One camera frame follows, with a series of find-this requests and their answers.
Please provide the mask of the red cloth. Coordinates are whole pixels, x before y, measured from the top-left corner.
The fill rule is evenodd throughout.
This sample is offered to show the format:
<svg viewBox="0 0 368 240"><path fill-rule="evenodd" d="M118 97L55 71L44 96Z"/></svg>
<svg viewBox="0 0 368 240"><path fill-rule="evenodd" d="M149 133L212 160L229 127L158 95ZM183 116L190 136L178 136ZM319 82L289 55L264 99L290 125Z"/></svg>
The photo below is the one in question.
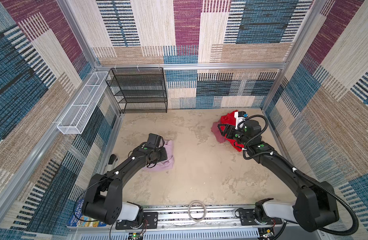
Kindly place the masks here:
<svg viewBox="0 0 368 240"><path fill-rule="evenodd" d="M235 111L232 111L231 113L228 113L224 116L222 116L220 118L220 123L221 124L230 124L230 125L233 125L235 126L235 116L234 114L238 112L238 110L235 110ZM230 140L230 139L226 139L228 142L230 142L230 144L238 151L238 152L242 152L242 147L243 145L241 144L237 144L235 140Z"/></svg>

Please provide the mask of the light purple cloth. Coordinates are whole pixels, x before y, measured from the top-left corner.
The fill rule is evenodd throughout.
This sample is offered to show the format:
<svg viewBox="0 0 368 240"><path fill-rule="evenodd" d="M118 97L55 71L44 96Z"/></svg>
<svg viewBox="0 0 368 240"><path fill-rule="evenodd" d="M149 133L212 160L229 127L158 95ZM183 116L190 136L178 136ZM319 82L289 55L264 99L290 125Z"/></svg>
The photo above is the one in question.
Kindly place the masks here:
<svg viewBox="0 0 368 240"><path fill-rule="evenodd" d="M163 171L168 171L173 168L174 163L175 163L174 155L173 155L174 141L169 140L167 143L165 143L164 148L166 149L166 152L167 152L167 160L157 163L156 166L153 168L144 167L142 168L143 171L163 172Z"/></svg>

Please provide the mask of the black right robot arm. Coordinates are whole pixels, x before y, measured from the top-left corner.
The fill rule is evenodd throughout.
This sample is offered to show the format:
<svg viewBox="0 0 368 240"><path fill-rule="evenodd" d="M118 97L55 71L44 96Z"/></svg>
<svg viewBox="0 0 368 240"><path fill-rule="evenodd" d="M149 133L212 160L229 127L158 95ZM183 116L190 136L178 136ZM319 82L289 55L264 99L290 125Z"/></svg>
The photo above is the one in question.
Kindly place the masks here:
<svg viewBox="0 0 368 240"><path fill-rule="evenodd" d="M233 126L219 124L222 137L233 140L242 150L245 160L255 160L274 173L296 197L293 204L276 203L272 198L255 204L255 218L267 222L272 218L288 220L299 224L304 230L313 232L339 220L338 196L328 182L319 182L302 173L281 156L273 146L262 140L262 128L253 117L240 120Z"/></svg>

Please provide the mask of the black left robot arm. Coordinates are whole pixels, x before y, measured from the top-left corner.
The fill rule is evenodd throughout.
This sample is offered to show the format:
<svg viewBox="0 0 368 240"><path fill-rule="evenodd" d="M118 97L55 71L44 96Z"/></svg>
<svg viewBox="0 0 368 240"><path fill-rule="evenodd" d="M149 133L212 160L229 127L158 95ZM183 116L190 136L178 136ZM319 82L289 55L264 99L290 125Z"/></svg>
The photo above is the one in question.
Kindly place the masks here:
<svg viewBox="0 0 368 240"><path fill-rule="evenodd" d="M150 133L148 140L133 149L124 162L91 178L84 196L82 215L108 225L128 221L139 227L145 222L143 207L124 203L123 188L139 170L153 168L167 159L164 138Z"/></svg>

